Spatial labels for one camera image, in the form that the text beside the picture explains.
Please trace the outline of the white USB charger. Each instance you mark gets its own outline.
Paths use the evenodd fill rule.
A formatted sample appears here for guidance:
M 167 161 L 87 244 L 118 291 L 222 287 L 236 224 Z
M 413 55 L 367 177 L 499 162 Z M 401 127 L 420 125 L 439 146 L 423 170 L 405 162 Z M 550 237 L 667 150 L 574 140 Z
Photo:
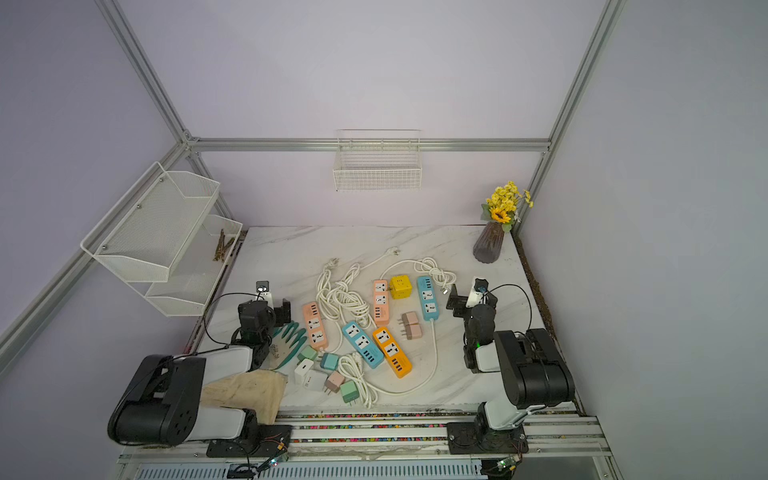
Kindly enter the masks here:
M 314 361 L 311 359 L 301 360 L 293 371 L 295 383 L 306 388 L 313 378 Z

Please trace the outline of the grey white plug adapter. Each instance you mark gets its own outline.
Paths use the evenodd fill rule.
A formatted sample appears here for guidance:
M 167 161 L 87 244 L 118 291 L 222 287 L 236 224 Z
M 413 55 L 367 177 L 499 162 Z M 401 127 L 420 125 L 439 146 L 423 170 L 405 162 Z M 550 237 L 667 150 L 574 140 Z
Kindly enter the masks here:
M 322 392 L 327 380 L 328 375 L 326 373 L 310 370 L 304 377 L 303 386 L 311 391 Z

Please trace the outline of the yellow cube socket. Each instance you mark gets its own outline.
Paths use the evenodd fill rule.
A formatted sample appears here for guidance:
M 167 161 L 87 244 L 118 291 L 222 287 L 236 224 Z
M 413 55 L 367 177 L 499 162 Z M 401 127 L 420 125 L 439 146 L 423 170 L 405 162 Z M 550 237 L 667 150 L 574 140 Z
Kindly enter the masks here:
M 409 298 L 412 291 L 413 286 L 408 275 L 397 275 L 390 279 L 390 292 L 393 299 Z

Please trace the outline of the dusty pink plug adapter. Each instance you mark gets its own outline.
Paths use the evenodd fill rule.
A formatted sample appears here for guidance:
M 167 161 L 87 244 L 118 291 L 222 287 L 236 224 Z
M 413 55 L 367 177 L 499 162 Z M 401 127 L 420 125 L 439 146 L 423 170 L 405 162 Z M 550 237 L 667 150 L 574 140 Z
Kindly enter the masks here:
M 346 378 L 338 371 L 332 372 L 324 382 L 324 391 L 327 394 L 338 393 Z

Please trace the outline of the bright green plug adapter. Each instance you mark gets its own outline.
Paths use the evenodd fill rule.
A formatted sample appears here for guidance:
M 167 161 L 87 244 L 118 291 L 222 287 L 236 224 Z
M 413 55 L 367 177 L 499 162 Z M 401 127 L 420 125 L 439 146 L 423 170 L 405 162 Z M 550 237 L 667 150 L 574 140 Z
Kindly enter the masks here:
M 346 404 L 355 403 L 360 398 L 360 390 L 357 386 L 357 383 L 352 380 L 344 382 L 341 385 L 339 392 L 342 396 L 343 402 Z

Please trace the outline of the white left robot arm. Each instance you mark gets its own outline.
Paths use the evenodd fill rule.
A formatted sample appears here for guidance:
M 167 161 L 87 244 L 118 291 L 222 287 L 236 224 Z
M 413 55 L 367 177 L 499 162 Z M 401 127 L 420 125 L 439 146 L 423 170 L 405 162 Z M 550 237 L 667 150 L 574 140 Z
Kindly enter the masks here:
M 291 304 L 261 298 L 238 307 L 241 326 L 229 344 L 188 355 L 145 357 L 118 401 L 108 437 L 124 446 L 210 442 L 209 455 L 282 450 L 290 438 L 276 425 L 286 378 L 262 367 Z

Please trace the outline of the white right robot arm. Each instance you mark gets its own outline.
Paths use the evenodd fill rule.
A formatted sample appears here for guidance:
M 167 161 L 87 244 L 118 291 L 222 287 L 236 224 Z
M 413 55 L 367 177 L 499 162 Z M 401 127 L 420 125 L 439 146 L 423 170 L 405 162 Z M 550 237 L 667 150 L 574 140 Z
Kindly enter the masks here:
M 573 376 L 544 328 L 500 330 L 498 298 L 487 280 L 477 278 L 470 293 L 452 286 L 446 309 L 463 320 L 463 357 L 473 373 L 501 375 L 503 393 L 483 402 L 475 417 L 478 435 L 519 429 L 525 418 L 575 399 Z

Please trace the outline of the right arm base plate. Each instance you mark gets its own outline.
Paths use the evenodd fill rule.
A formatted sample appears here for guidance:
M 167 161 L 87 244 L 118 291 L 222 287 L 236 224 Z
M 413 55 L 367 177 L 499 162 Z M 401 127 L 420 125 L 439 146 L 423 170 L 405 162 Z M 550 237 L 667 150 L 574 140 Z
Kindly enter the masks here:
M 446 425 L 448 448 L 456 454 L 527 454 L 529 445 L 522 427 L 494 430 L 476 415 L 472 422 L 449 422 Z

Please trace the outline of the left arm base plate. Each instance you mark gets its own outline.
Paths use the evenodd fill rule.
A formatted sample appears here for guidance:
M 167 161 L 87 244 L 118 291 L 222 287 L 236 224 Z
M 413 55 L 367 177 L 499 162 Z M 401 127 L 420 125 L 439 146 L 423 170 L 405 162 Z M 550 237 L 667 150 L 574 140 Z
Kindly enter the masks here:
M 284 453 L 291 440 L 293 427 L 290 425 L 246 426 L 235 439 L 217 439 L 208 443 L 206 456 L 209 458 L 273 458 Z

